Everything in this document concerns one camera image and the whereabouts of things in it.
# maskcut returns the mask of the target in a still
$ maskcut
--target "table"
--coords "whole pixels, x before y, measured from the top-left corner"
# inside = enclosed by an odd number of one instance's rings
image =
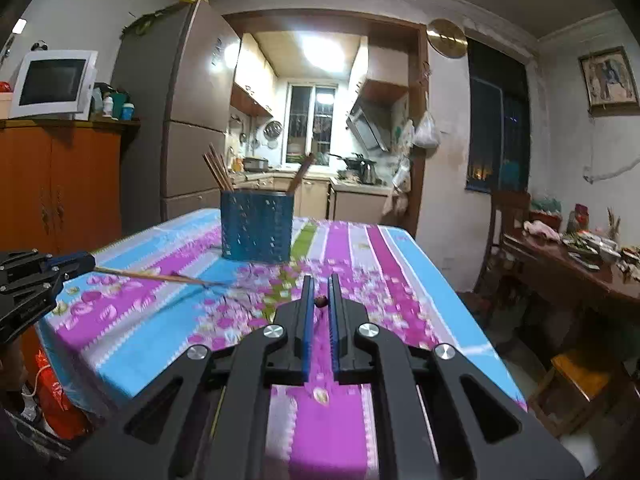
[[[564,246],[521,230],[505,234],[502,244],[522,263],[517,278],[550,303],[640,323],[640,282],[625,277],[617,266],[600,264],[600,270],[588,270]]]
[[[91,273],[65,283],[38,324],[44,349],[70,400],[108,416],[194,343],[211,349],[267,324],[277,304],[297,299],[304,275],[326,293],[332,272],[343,295],[406,343],[448,342],[523,408],[524,398],[449,284],[404,230],[294,218],[292,261],[266,266],[220,257],[220,212],[203,209],[95,254],[100,266],[180,272],[238,288],[117,278]],[[316,309],[310,381],[272,390],[265,467],[269,478],[375,476],[371,392],[333,380],[327,309]]]

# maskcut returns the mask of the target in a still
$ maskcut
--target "painting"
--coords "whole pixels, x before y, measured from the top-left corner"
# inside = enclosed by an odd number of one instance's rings
[[[591,114],[640,113],[636,82],[622,46],[592,52],[579,60]]]

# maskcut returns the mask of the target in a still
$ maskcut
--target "refrigerator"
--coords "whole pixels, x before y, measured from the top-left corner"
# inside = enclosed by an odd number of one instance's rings
[[[224,155],[240,39],[199,0],[122,39],[111,85],[130,95],[140,129],[122,139],[120,206],[125,235],[203,207],[220,190],[202,154]]]

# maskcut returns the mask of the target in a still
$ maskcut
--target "ceiling light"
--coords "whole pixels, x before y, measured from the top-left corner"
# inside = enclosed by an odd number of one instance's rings
[[[240,54],[240,43],[232,43],[225,49],[225,64],[229,68],[235,68],[238,64],[238,55]]]
[[[344,52],[335,41],[318,36],[305,36],[302,39],[302,51],[312,65],[326,72],[344,70]]]
[[[12,30],[12,33],[21,34],[26,24],[27,24],[27,20],[23,20],[22,18],[18,19],[18,21],[15,22],[14,30]]]
[[[316,94],[316,101],[318,101],[321,105],[332,105],[334,104],[334,95],[327,94],[326,92]]]

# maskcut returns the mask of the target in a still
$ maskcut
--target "kettle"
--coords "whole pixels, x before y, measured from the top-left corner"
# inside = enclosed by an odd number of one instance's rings
[[[378,179],[376,176],[376,170],[374,166],[376,165],[374,160],[369,160],[368,158],[363,159],[360,162],[360,182],[362,184],[375,184]]]

